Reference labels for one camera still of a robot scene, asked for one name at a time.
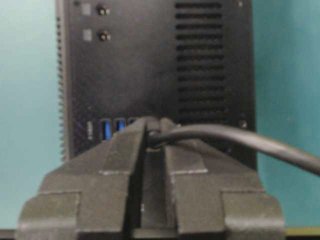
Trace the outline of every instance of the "blue usb port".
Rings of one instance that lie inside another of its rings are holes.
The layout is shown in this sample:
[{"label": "blue usb port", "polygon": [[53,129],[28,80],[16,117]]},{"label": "blue usb port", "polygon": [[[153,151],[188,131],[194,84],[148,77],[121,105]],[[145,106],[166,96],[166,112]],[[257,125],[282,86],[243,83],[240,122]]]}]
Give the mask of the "blue usb port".
[{"label": "blue usb port", "polygon": [[124,119],[115,120],[115,130],[117,132],[124,130],[126,127],[126,121]]},{"label": "blue usb port", "polygon": [[109,120],[102,121],[103,140],[109,141],[112,137],[112,126]]}]

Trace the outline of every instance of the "screw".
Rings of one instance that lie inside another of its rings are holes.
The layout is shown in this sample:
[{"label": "screw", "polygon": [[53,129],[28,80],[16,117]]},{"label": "screw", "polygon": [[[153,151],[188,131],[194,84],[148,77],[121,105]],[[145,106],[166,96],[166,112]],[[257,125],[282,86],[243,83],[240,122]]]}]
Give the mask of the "screw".
[{"label": "screw", "polygon": [[246,128],[248,128],[248,123],[246,120],[240,120],[239,126],[240,126],[240,128],[246,129]]},{"label": "screw", "polygon": [[106,40],[108,40],[108,41],[110,41],[111,40],[111,35],[107,32],[107,31],[101,31],[101,32],[99,32],[98,33],[98,36],[99,36],[99,39],[101,40],[101,41],[106,41]]},{"label": "screw", "polygon": [[97,10],[98,10],[98,14],[101,16],[110,14],[110,9],[108,9],[107,6],[105,5],[98,5]]}]

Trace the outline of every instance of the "teal wall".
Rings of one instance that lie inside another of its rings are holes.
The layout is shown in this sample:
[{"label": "teal wall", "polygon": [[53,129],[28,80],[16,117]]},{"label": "teal wall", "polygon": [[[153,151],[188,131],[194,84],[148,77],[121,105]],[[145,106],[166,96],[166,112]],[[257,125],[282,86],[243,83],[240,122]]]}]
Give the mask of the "teal wall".
[{"label": "teal wall", "polygon": [[[320,0],[253,0],[257,128],[320,156]],[[259,157],[290,226],[320,226],[320,177]]]},{"label": "teal wall", "polygon": [[[320,0],[253,0],[258,131],[320,155]],[[0,9],[0,228],[60,165],[53,0]],[[320,226],[320,178],[259,156],[288,226]]]}]

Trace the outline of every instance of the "black cable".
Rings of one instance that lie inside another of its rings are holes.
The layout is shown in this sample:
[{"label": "black cable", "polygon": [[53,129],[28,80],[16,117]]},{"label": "black cable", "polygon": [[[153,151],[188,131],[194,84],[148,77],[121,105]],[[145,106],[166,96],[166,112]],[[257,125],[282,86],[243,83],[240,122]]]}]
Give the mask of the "black cable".
[{"label": "black cable", "polygon": [[277,140],[230,126],[200,124],[176,127],[169,132],[149,135],[148,145],[156,147],[186,139],[212,138],[241,144],[320,176],[320,158]]}]

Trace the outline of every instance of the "ventilation slot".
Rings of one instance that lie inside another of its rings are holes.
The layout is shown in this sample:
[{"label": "ventilation slot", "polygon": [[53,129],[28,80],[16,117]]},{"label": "ventilation slot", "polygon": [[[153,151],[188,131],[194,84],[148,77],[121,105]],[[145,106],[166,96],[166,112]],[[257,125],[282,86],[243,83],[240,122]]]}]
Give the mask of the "ventilation slot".
[{"label": "ventilation slot", "polygon": [[193,61],[222,61],[223,55],[179,55],[178,62],[193,62]]},{"label": "ventilation slot", "polygon": [[179,76],[178,82],[206,82],[206,81],[213,81],[213,82],[222,82],[226,78],[223,75],[215,75],[215,76]]},{"label": "ventilation slot", "polygon": [[63,74],[63,58],[62,58],[62,30],[61,30],[61,19],[56,18],[56,35],[57,35],[57,63],[58,63],[58,83],[59,83],[59,120],[60,120],[60,134],[61,134],[61,154],[62,161],[66,160],[66,142],[65,142],[65,126],[64,126],[64,114],[65,114],[65,104],[64,104],[64,74]]},{"label": "ventilation slot", "polygon": [[221,7],[222,7],[222,4],[217,2],[212,2],[212,3],[183,2],[183,3],[177,3],[175,5],[176,9],[220,9]]},{"label": "ventilation slot", "polygon": [[183,125],[227,123],[221,2],[175,4],[178,113]]},{"label": "ventilation slot", "polygon": [[219,13],[177,13],[176,19],[221,19]]},{"label": "ventilation slot", "polygon": [[223,49],[224,46],[222,44],[185,44],[178,45],[176,50],[179,52],[182,51],[216,51]]},{"label": "ventilation slot", "polygon": [[175,26],[177,30],[219,30],[222,24],[178,24]]},{"label": "ventilation slot", "polygon": [[228,109],[224,106],[220,107],[203,107],[203,108],[182,108],[179,113],[182,115],[193,115],[193,114],[224,114],[227,113]]},{"label": "ventilation slot", "polygon": [[179,87],[178,91],[179,93],[187,93],[187,92],[215,92],[215,93],[221,93],[225,90],[225,87],[223,86],[203,86],[203,87]]},{"label": "ventilation slot", "polygon": [[223,65],[186,65],[186,66],[178,66],[178,72],[208,72],[208,71],[219,71],[223,70]]},{"label": "ventilation slot", "polygon": [[179,41],[194,41],[194,40],[202,40],[202,41],[212,41],[212,40],[221,40],[221,34],[178,34],[176,39]]}]

